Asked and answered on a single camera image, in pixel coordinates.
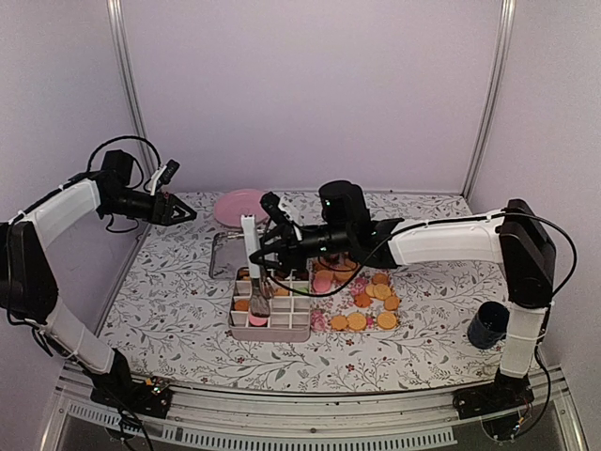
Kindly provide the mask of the metal tongs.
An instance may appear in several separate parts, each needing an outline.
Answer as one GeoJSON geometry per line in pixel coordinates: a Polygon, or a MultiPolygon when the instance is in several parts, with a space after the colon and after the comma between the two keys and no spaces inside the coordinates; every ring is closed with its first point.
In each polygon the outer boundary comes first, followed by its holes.
{"type": "Polygon", "coordinates": [[[271,313],[270,301],[273,298],[273,289],[268,282],[267,273],[258,264],[253,263],[251,256],[259,251],[259,238],[253,215],[240,218],[242,226],[248,270],[251,279],[250,314],[256,317],[269,317],[271,313]]]}

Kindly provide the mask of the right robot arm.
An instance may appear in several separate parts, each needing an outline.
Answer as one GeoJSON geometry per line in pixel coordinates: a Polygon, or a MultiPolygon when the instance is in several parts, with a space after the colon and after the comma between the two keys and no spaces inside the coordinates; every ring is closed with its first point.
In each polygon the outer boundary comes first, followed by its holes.
{"type": "Polygon", "coordinates": [[[485,401],[506,409],[522,392],[535,349],[546,326],[554,296],[556,246],[542,221],[521,199],[501,210],[476,216],[410,222],[374,220],[362,189],[337,180],[319,191],[321,225],[299,225],[283,200],[263,194],[261,208],[274,222],[251,261],[266,269],[290,272],[311,258],[347,253],[360,268],[401,270],[414,265],[471,263],[497,265],[507,287],[510,308],[497,371],[485,401]]]}

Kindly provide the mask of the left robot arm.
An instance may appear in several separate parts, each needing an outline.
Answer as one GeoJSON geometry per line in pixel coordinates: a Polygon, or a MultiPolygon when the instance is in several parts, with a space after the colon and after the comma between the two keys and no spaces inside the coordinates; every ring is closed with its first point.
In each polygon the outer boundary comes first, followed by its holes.
{"type": "Polygon", "coordinates": [[[178,226],[196,217],[192,207],[164,188],[179,169],[175,160],[159,162],[146,189],[131,183],[135,159],[114,149],[100,168],[87,167],[15,217],[1,224],[1,307],[8,322],[30,329],[39,346],[79,365],[95,387],[120,408],[139,400],[126,357],[80,319],[67,301],[67,274],[59,250],[78,224],[94,216],[117,217],[154,226],[178,226]]]}

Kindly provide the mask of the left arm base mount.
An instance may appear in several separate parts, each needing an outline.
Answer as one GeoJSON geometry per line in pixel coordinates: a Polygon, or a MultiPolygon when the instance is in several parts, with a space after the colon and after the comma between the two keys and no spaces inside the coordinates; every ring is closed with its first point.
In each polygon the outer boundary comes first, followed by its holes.
{"type": "Polygon", "coordinates": [[[136,381],[110,383],[101,377],[92,381],[90,399],[98,404],[159,419],[165,419],[171,408],[174,393],[170,388],[136,381]]]}

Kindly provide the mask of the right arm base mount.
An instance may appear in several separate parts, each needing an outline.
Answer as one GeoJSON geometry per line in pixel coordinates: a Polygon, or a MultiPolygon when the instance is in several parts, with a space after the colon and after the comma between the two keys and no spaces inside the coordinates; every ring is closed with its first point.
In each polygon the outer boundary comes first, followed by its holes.
{"type": "Polygon", "coordinates": [[[490,418],[482,423],[485,434],[497,442],[516,438],[530,413],[533,401],[530,388],[518,393],[511,388],[495,388],[492,384],[464,388],[453,393],[453,406],[461,420],[510,411],[507,415],[490,418]]]}

